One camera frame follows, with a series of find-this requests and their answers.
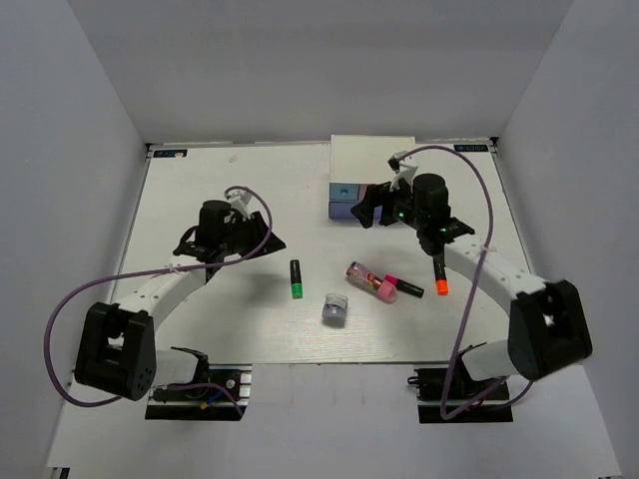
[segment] blue wire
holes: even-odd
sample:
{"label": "blue wire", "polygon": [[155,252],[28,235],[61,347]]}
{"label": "blue wire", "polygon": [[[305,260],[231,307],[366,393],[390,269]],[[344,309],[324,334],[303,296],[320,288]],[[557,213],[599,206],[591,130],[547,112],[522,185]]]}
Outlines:
{"label": "blue wire", "polygon": [[217,393],[215,396],[213,396],[211,399],[209,399],[209,400],[207,401],[207,404],[209,404],[209,405],[213,404],[213,403],[214,403],[214,402],[216,402],[218,399],[220,399],[220,396],[221,396],[222,394],[224,394],[222,391],[218,391],[218,393]]}

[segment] green marker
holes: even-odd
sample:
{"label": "green marker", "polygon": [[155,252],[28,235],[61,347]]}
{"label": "green marker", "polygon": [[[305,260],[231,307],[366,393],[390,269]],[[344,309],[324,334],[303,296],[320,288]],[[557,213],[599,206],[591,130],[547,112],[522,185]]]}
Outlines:
{"label": "green marker", "polygon": [[291,294],[293,295],[293,299],[300,299],[304,296],[299,259],[291,259]]}

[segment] white table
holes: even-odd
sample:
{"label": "white table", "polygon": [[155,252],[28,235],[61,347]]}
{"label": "white table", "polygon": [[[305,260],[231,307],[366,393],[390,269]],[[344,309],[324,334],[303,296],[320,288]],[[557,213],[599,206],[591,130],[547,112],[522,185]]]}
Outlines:
{"label": "white table", "polygon": [[[426,155],[451,191],[453,211],[485,233],[485,206],[468,168],[445,154]],[[473,156],[493,193],[494,244],[525,265],[491,159]],[[192,225],[203,200],[233,184],[255,188],[271,205],[288,248],[222,270],[162,326],[160,346],[187,345],[213,361],[255,364],[240,423],[145,421],[145,402],[99,409],[68,404],[48,464],[70,479],[596,478],[619,469],[581,366],[535,384],[511,424],[419,425],[405,364],[257,364],[264,362],[446,360],[468,283],[451,273],[452,294],[432,290],[430,261],[406,229],[364,231],[327,219],[327,145],[189,150],[153,160],[125,270],[157,266]],[[358,259],[428,289],[384,305],[343,282]],[[293,301],[289,259],[302,262],[305,299]],[[119,286],[125,294],[136,286]],[[345,329],[321,326],[329,291],[345,292]],[[481,295],[466,341],[506,334],[506,316]],[[516,393],[525,382],[509,381]],[[83,399],[100,391],[73,384]]]}
{"label": "white table", "polygon": [[[446,361],[469,282],[451,272],[449,296],[437,296],[431,259],[414,231],[396,225],[364,230],[357,221],[327,217],[328,144],[191,148],[184,158],[151,161],[124,271],[158,267],[168,260],[182,233],[197,223],[205,200],[221,199],[225,188],[244,185],[270,205],[275,233],[287,249],[222,269],[165,321],[157,344],[188,346],[218,363]],[[489,153],[470,154],[490,188],[495,210],[494,245],[526,267],[499,177]],[[453,213],[486,231],[481,189],[470,168],[446,152],[416,156],[441,174]],[[388,169],[388,178],[392,171]],[[253,200],[253,208],[258,202]],[[289,261],[300,260],[305,297],[292,300]],[[344,272],[358,260],[427,291],[423,299],[401,293],[387,305],[348,284]],[[127,280],[119,295],[143,279]],[[349,297],[343,329],[321,323],[324,296]],[[465,344],[503,339],[506,314],[485,294],[477,297]]]}

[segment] pink bottle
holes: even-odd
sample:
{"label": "pink bottle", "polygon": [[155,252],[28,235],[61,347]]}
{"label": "pink bottle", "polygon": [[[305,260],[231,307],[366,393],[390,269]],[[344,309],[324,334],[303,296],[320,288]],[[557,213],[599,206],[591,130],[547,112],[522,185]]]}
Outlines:
{"label": "pink bottle", "polygon": [[358,286],[372,292],[385,302],[394,302],[397,299],[397,288],[390,281],[381,279],[363,264],[353,261],[346,270],[348,280]]}

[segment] wall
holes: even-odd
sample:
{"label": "wall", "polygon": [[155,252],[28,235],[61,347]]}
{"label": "wall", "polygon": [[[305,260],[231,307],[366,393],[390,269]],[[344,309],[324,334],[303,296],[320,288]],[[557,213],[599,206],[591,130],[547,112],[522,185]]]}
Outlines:
{"label": "wall", "polygon": [[[144,172],[144,145],[64,0],[0,9],[0,467],[40,478],[62,404],[42,356],[48,314],[114,269]],[[83,311],[68,307],[54,358],[70,377]]]}
{"label": "wall", "polygon": [[70,0],[143,139],[499,135],[571,0]]}
{"label": "wall", "polygon": [[533,265],[580,288],[585,368],[624,477],[639,477],[639,4],[578,0],[500,141]]}

